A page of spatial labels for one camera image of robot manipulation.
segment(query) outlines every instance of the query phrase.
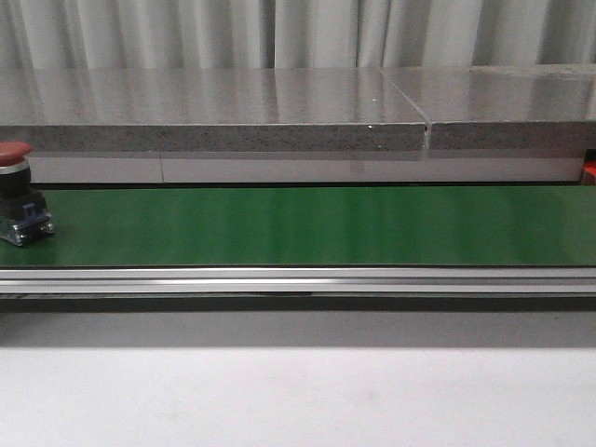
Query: white surface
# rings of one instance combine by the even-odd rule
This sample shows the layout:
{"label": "white surface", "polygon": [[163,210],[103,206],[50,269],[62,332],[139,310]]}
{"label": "white surface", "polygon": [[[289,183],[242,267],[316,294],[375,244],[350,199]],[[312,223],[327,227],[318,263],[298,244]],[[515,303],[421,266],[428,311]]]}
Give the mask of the white surface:
{"label": "white surface", "polygon": [[0,445],[593,446],[593,313],[0,316]]}

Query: gray stone slab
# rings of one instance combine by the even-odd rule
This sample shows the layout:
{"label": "gray stone slab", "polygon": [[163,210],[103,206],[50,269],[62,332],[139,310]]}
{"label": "gray stone slab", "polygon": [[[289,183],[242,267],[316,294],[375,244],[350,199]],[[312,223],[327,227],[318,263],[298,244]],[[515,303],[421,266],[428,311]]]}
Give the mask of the gray stone slab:
{"label": "gray stone slab", "polygon": [[421,150],[377,70],[0,70],[0,140],[42,152]]}
{"label": "gray stone slab", "polygon": [[425,117],[431,150],[596,148],[596,65],[382,73]]}

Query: gray curtain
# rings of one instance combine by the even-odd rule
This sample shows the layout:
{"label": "gray curtain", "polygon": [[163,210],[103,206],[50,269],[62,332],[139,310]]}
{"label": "gray curtain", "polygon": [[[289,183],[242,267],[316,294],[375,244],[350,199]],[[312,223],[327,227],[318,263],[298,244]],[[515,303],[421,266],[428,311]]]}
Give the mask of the gray curtain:
{"label": "gray curtain", "polygon": [[0,0],[0,68],[593,62],[595,0]]}

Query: emergency stop button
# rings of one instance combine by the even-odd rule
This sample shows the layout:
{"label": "emergency stop button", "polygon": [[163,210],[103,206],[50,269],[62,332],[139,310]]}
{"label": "emergency stop button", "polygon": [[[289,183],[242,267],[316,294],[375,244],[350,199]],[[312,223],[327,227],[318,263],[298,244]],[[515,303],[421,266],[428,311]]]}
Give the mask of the emergency stop button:
{"label": "emergency stop button", "polygon": [[0,167],[18,165],[33,151],[26,142],[0,142]]}

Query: aluminum frame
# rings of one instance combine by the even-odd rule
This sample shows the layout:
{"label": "aluminum frame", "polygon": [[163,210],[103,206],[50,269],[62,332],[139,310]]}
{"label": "aluminum frame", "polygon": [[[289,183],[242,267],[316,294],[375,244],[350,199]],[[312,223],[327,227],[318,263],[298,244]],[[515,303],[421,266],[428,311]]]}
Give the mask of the aluminum frame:
{"label": "aluminum frame", "polygon": [[593,267],[8,268],[0,293],[398,293],[596,297]]}

